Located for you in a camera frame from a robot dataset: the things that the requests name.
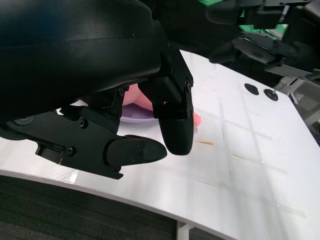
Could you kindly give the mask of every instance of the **table surface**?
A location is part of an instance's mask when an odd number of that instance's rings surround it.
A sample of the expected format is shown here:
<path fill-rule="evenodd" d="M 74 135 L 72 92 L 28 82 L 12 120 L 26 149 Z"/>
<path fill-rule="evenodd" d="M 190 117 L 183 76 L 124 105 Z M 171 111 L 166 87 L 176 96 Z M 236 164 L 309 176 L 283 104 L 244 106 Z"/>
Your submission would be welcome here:
<path fill-rule="evenodd" d="M 188 156 L 126 166 L 114 180 L 36 156 L 34 142 L 0 138 L 0 175 L 114 199 L 226 239 L 320 239 L 320 148 L 289 98 L 272 101 L 263 84 L 182 54 L 202 118 Z M 163 143 L 157 121 L 121 123 L 118 134 Z"/>

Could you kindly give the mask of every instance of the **dark carpet floor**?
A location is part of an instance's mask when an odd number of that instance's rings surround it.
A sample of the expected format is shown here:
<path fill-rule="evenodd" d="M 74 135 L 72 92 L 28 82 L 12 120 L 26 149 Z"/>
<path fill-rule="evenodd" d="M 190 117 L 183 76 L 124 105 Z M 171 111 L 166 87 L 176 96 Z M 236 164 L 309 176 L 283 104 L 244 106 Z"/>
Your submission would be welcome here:
<path fill-rule="evenodd" d="M 0 239 L 174 240 L 174 219 L 92 194 L 0 176 Z M 200 229 L 191 240 L 218 240 Z"/>

